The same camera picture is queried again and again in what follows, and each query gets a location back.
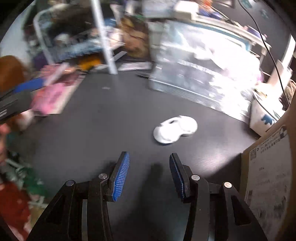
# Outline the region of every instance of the beige board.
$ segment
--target beige board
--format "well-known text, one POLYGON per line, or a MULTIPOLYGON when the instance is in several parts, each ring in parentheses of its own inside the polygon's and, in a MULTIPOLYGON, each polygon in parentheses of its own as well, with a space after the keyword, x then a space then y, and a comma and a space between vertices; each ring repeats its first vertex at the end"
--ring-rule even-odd
POLYGON ((296 98, 260 139, 242 153, 240 194, 269 241, 296 220, 296 98))

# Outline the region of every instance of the table surface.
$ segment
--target table surface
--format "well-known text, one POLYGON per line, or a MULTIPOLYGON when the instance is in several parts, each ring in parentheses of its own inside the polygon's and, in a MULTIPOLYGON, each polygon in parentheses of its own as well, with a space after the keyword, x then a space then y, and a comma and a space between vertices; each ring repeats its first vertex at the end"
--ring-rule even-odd
POLYGON ((177 197, 169 169, 176 152, 183 164, 209 182, 240 179, 239 154, 256 139, 246 123, 216 110, 148 88, 135 72, 89 74, 64 111, 38 123, 33 166, 55 194, 69 179, 91 180, 130 153, 130 168, 118 202, 108 203, 114 240, 182 240, 189 204, 177 197), (198 130, 160 145, 153 129, 178 115, 194 118, 198 130))

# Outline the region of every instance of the gray wall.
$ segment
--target gray wall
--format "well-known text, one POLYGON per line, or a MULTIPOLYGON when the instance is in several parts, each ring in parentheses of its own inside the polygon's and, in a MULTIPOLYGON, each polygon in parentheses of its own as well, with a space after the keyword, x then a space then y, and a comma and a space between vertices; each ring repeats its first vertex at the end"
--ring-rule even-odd
MULTIPOLYGON (((256 20, 260 27, 262 34, 267 35, 267 43, 271 45, 271 54, 274 60, 281 60, 289 40, 290 31, 282 19, 262 0, 255 3, 253 0, 249 0, 253 8, 247 9, 252 17, 256 20), (269 19, 264 19, 261 16, 260 10, 265 9, 269 19)), ((242 9, 240 4, 235 1, 235 8, 229 8, 213 2, 213 7, 224 13, 230 19, 238 22, 240 25, 250 25, 256 29, 254 21, 250 16, 242 9)), ((261 68, 264 72, 271 73, 274 65, 272 59, 267 53, 263 60, 261 68)))

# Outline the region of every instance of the blue ridged pad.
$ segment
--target blue ridged pad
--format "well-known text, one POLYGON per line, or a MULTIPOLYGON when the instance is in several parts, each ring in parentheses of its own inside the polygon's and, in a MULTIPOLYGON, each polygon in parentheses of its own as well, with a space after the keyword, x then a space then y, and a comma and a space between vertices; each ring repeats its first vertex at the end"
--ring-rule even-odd
POLYGON ((118 200, 118 198, 121 195, 123 185, 126 180, 126 175, 128 173, 128 167, 129 167, 129 153, 126 152, 121 161, 116 178, 114 180, 114 189, 112 193, 112 198, 113 198, 113 201, 115 202, 118 200))
POLYGON ((170 172, 172 174, 172 178, 175 184, 175 188, 177 191, 178 196, 184 200, 185 198, 185 184, 184 179, 182 178, 182 175, 180 173, 180 169, 178 167, 178 164, 176 162, 174 155, 170 155, 170 172))

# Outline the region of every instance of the silver screw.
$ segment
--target silver screw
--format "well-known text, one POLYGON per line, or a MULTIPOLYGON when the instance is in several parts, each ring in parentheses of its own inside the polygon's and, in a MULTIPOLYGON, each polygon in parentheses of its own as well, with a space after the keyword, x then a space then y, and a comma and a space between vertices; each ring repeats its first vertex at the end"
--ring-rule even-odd
POLYGON ((191 179, 194 181, 198 181, 200 179, 200 176, 199 175, 192 175, 191 179))
POLYGON ((74 184, 74 181, 73 180, 68 180, 66 182, 66 186, 68 186, 68 187, 72 186, 73 184, 74 184))
POLYGON ((107 176, 107 174, 106 173, 101 173, 100 175, 99 175, 99 178, 100 179, 106 179, 108 176, 107 176))
POLYGON ((224 186, 225 186, 226 188, 231 188, 231 187, 232 187, 232 184, 229 183, 229 182, 225 182, 225 183, 224 183, 224 186))

